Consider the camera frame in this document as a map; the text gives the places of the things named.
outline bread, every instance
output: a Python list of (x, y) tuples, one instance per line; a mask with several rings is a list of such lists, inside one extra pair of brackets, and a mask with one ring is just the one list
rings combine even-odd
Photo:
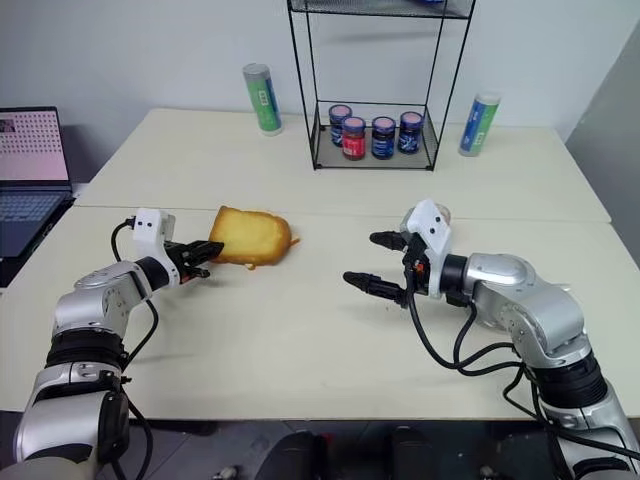
[(256, 265), (275, 265), (297, 242), (291, 239), (284, 218), (229, 207), (218, 211), (209, 240), (224, 243), (214, 262), (247, 265), (251, 270)]

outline wire rack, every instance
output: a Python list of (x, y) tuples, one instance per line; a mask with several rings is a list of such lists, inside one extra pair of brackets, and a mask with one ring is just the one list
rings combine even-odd
[[(298, 83), (300, 86), (300, 94), (302, 97), (302, 107), (304, 110), (304, 118), (309, 137), (309, 149), (314, 169), (320, 168), (365, 168), (365, 169), (409, 169), (409, 170), (433, 170), (436, 166), (438, 153), (440, 150), (440, 141), (444, 131), (451, 98), (455, 89), (462, 54), (467, 41), (469, 27), (475, 8), (476, 0), (287, 0), (289, 24), (291, 28), (291, 38), (293, 42), (293, 50), (296, 61), (298, 74)], [(317, 59), (314, 55), (313, 34), (311, 29), (310, 17), (314, 15), (346, 15), (346, 16), (367, 16), (367, 17), (398, 17), (398, 18), (423, 18), (437, 19), (438, 28), (435, 38), (435, 48), (432, 56), (425, 61), (430, 63), (429, 75), (426, 79), (426, 91), (423, 98), (424, 103), (388, 103), (376, 100), (360, 101), (350, 99), (327, 100), (318, 96), (318, 75), (317, 75)], [(296, 22), (302, 21), (304, 33), (296, 33)], [(432, 92), (432, 83), (436, 60), (440, 49), (440, 40), (442, 38), (443, 27), (448, 21), (463, 21), (464, 33), (457, 55), (455, 68), (451, 72), (451, 87), (448, 92), (444, 115), (440, 122), (439, 129), (436, 129), (429, 112), (428, 104)], [(307, 44), (304, 57), (298, 45)], [(303, 72), (301, 69), (301, 60), (307, 60), (310, 64), (310, 72), (303, 81)], [(307, 88), (304, 85), (312, 84), (313, 88)], [(331, 142), (330, 123), (326, 112), (332, 104), (341, 103), (357, 108), (368, 108), (369, 111), (377, 114), (370, 115), (374, 117), (390, 109), (413, 110), (423, 114), (424, 125), (422, 129), (421, 147), (415, 154), (407, 155), (396, 152), (387, 160), (380, 160), (367, 151), (365, 157), (358, 161), (348, 160), (342, 154), (339, 147)], [(370, 145), (371, 127), (366, 129), (366, 143)]]

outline blue jar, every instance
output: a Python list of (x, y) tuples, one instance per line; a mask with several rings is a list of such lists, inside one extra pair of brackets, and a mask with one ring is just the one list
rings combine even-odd
[(352, 115), (351, 108), (347, 105), (332, 105), (329, 109), (329, 122), (331, 123), (331, 141), (336, 147), (342, 146), (342, 122)]
[(391, 158), (396, 139), (396, 121), (389, 117), (376, 117), (371, 127), (371, 154), (380, 160)]
[(404, 112), (400, 116), (399, 152), (411, 154), (420, 150), (420, 135), (422, 135), (423, 123), (422, 115), (416, 112)]

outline black cable wire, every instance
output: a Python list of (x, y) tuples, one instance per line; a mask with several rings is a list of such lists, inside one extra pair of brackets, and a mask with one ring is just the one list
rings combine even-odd
[(115, 473), (118, 480), (127, 480), (127, 476), (124, 474), (120, 462), (117, 459), (111, 462), (111, 468), (113, 468), (113, 473)]
[[(464, 340), (465, 336), (471, 329), (473, 323), (476, 321), (476, 318), (478, 316), (478, 309), (476, 308), (476, 305), (475, 303), (473, 303), (473, 301), (469, 302), (469, 308), (471, 309), (471, 314), (469, 315), (469, 318), (467, 319), (465, 324), (460, 329), (460, 333), (458, 333), (458, 336), (456, 337), (456, 341), (453, 344), (453, 362), (454, 363), (460, 362), (460, 349), (462, 348), (462, 341)], [(513, 343), (510, 343), (510, 342), (494, 343), (488, 347), (487, 353), (493, 350), (497, 350), (499, 348), (508, 348), (510, 350), (513, 350)], [(488, 373), (496, 372), (504, 368), (512, 368), (512, 367), (518, 367), (518, 366), (520, 366), (519, 362), (503, 362), (503, 363), (498, 363), (496, 365), (491, 365), (489, 367), (481, 368), (479, 370), (466, 370), (464, 368), (459, 368), (458, 372), (460, 372), (462, 375), (466, 377), (479, 377), (481, 375), (487, 375)]]
[[(122, 261), (122, 258), (120, 257), (120, 252), (118, 251), (118, 243), (117, 243), (118, 233), (120, 233), (120, 230), (122, 230), (123, 228), (130, 227), (130, 226), (133, 226), (133, 219), (128, 218), (124, 222), (118, 224), (113, 229), (113, 232), (111, 232), (111, 251), (113, 252), (114, 258), (118, 262)], [(155, 305), (151, 302), (151, 300), (146, 300), (145, 303), (147, 304), (147, 307), (149, 307), (149, 310), (151, 310), (151, 315), (153, 317), (153, 322), (151, 323), (151, 328), (149, 328), (149, 331), (144, 336), (144, 338), (142, 340), (140, 340), (138, 345), (136, 345), (136, 347), (129, 354), (129, 357), (126, 360), (126, 362), (125, 362), (125, 364), (124, 364), (124, 366), (122, 368), (122, 371), (124, 371), (124, 369), (127, 368), (129, 366), (129, 364), (133, 361), (133, 359), (136, 357), (136, 355), (138, 355), (138, 353), (140, 353), (140, 350), (142, 350), (142, 348), (151, 339), (151, 337), (155, 333), (156, 329), (158, 328), (158, 324), (160, 323), (158, 310), (156, 310)]]
[(539, 404), (538, 389), (533, 382), (531, 383), (531, 393), (533, 397), (532, 400), (533, 400), (535, 412), (532, 412), (528, 408), (520, 405), (518, 402), (516, 402), (511, 397), (509, 397), (509, 393), (520, 384), (520, 381), (522, 380), (524, 373), (525, 373), (525, 367), (523, 365), (518, 369), (518, 372), (516, 373), (516, 376), (514, 377), (513, 381), (509, 385), (507, 385), (505, 389), (502, 391), (502, 397), (507, 402), (509, 402), (509, 404), (513, 405), (515, 408), (517, 408), (521, 412), (524, 412), (525, 414), (527, 414), (528, 416), (530, 416), (531, 418), (533, 418), (534, 420), (542, 424), (543, 428), (545, 429), (545, 431), (547, 431), (547, 433), (560, 437), (564, 440), (577, 443), (579, 445), (583, 445), (585, 447), (604, 450), (606, 452), (615, 453), (617, 455), (621, 455), (624, 457), (628, 457), (628, 458), (632, 458), (634, 460), (640, 461), (640, 453), (638, 452), (634, 452), (633, 450), (629, 450), (628, 448), (617, 447), (615, 445), (609, 445), (608, 443), (598, 442), (597, 440), (590, 440), (588, 438), (579, 437), (577, 435), (570, 433), (566, 428), (559, 427), (549, 422), (544, 417), (544, 415), (542, 415), (542, 410), (540, 409), (540, 404)]
[(118, 233), (120, 233), (120, 230), (122, 230), (123, 228), (129, 226), (131, 226), (131, 219), (128, 218), (124, 222), (118, 224), (116, 228), (113, 229), (113, 232), (111, 232), (111, 251), (113, 252), (113, 256), (115, 257), (116, 262), (122, 261), (122, 258), (120, 258), (120, 253), (118, 253)]
[[(120, 387), (122, 393), (127, 395), (124, 391), (124, 388)], [(129, 410), (131, 413), (138, 419), (140, 425), (142, 426), (142, 430), (144, 431), (144, 436), (146, 437), (147, 446), (144, 452), (144, 459), (142, 460), (142, 465), (140, 466), (140, 470), (138, 470), (138, 475), (136, 475), (136, 480), (142, 480), (147, 473), (149, 468), (149, 464), (151, 463), (151, 456), (153, 455), (153, 432), (151, 431), (151, 426), (142, 412), (138, 410), (138, 408), (133, 404), (129, 396), (127, 395), (127, 400), (129, 401)]]
[[(464, 360), (459, 360), (458, 359), (458, 361), (454, 361), (453, 363), (445, 360), (435, 350), (433, 345), (431, 345), (431, 342), (429, 341), (429, 338), (427, 337), (427, 334), (425, 333), (424, 328), (422, 328), (422, 323), (420, 322), (420, 316), (418, 315), (418, 309), (416, 308), (416, 302), (415, 302), (415, 298), (414, 298), (414, 293), (415, 292), (414, 292), (413, 271), (410, 268), (407, 268), (405, 270), (405, 278), (407, 280), (407, 299), (408, 299), (408, 304), (409, 304), (408, 305), (409, 306), (409, 312), (411, 313), (411, 320), (413, 321), (413, 326), (415, 327), (416, 332), (418, 333), (418, 337), (420, 338), (420, 341), (422, 342), (424, 347), (427, 349), (427, 352), (429, 352), (429, 355), (431, 355), (431, 357), (440, 366), (442, 366), (444, 368), (447, 368), (449, 370), (458, 370), (458, 371), (460, 371), (460, 370), (463, 370), (464, 367), (467, 367), (467, 366), (471, 365), (473, 362), (477, 361), (479, 358), (485, 356), (489, 352), (492, 352), (492, 351), (497, 350), (499, 348), (513, 348), (513, 345), (510, 344), (510, 343), (505, 343), (505, 342), (494, 343), (492, 345), (489, 345), (487, 347), (484, 347), (484, 348), (480, 349), (479, 351), (477, 351), (473, 355), (470, 355), (469, 357), (467, 357)], [(467, 328), (467, 331), (468, 331), (469, 328), (471, 328), (471, 323), (473, 323), (473, 320), (471, 319), (471, 317), (470, 317), (469, 320), (467, 320), (467, 324), (469, 325), (468, 328)], [(503, 363), (499, 363), (499, 364), (496, 364), (496, 365), (492, 365), (492, 366), (487, 367), (487, 368), (482, 369), (482, 370), (464, 371), (464, 372), (469, 376), (486, 375), (487, 373), (495, 372), (496, 370), (501, 370), (503, 368), (519, 367), (520, 365), (521, 365), (520, 362), (503, 362)]]
[[(111, 232), (111, 251), (113, 252), (114, 258), (118, 262), (122, 261), (122, 258), (120, 257), (120, 253), (118, 252), (118, 244), (117, 244), (118, 233), (120, 232), (120, 230), (122, 230), (127, 226), (133, 227), (133, 220), (134, 219), (125, 220), (124, 222), (118, 224)], [(131, 364), (133, 359), (136, 357), (136, 355), (138, 355), (140, 350), (142, 350), (142, 347), (144, 347), (147, 344), (147, 342), (151, 339), (156, 329), (158, 328), (158, 323), (160, 320), (158, 315), (158, 310), (156, 310), (156, 307), (153, 305), (153, 303), (151, 303), (150, 300), (146, 300), (145, 303), (149, 307), (149, 310), (151, 310), (151, 315), (153, 316), (153, 323), (151, 324), (151, 328), (149, 329), (147, 334), (144, 336), (144, 338), (138, 343), (138, 345), (136, 345), (136, 347), (133, 349), (131, 354), (128, 356), (126, 362), (122, 366), (122, 372), (124, 372), (125, 369), (129, 366), (129, 364)], [(140, 422), (140, 425), (142, 426), (142, 429), (144, 431), (144, 435), (146, 438), (144, 459), (142, 461), (142, 465), (140, 466), (140, 470), (136, 475), (136, 480), (142, 480), (145, 474), (147, 473), (149, 464), (151, 463), (151, 456), (153, 455), (153, 432), (151, 431), (151, 426), (149, 425), (149, 422), (147, 421), (146, 418), (144, 418), (144, 415), (142, 415), (142, 412), (140, 412), (140, 410), (138, 410), (138, 408), (133, 404), (129, 396), (124, 391), (124, 388), (122, 387), (122, 385), (120, 386), (120, 390), (127, 397), (127, 401), (129, 403), (129, 410)], [(122, 471), (122, 468), (120, 467), (120, 464), (118, 463), (117, 460), (112, 462), (112, 466), (113, 466), (114, 472), (116, 473), (116, 477), (118, 477), (118, 480), (126, 480), (126, 477), (124, 476), (124, 472)]]
[(122, 369), (123, 371), (124, 371), (125, 368), (127, 368), (129, 366), (129, 364), (133, 361), (133, 359), (136, 357), (136, 355), (138, 355), (138, 353), (140, 353), (140, 350), (142, 350), (142, 347), (144, 347), (147, 344), (147, 342), (151, 339), (151, 337), (155, 333), (156, 329), (158, 328), (158, 324), (160, 323), (158, 310), (156, 310), (155, 305), (153, 303), (151, 303), (151, 300), (146, 300), (145, 303), (147, 304), (147, 307), (149, 307), (149, 310), (151, 310), (151, 315), (153, 316), (153, 323), (151, 324), (151, 328), (149, 328), (149, 331), (144, 336), (144, 338), (142, 340), (140, 340), (140, 342), (138, 343), (136, 348), (134, 348), (133, 351), (129, 354), (129, 357), (127, 358), (127, 360), (126, 360), (126, 362), (124, 364), (124, 367)]

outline laptop screen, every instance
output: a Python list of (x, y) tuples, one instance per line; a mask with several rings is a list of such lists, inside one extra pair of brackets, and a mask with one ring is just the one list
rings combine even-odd
[(0, 110), (0, 181), (69, 180), (55, 108)]

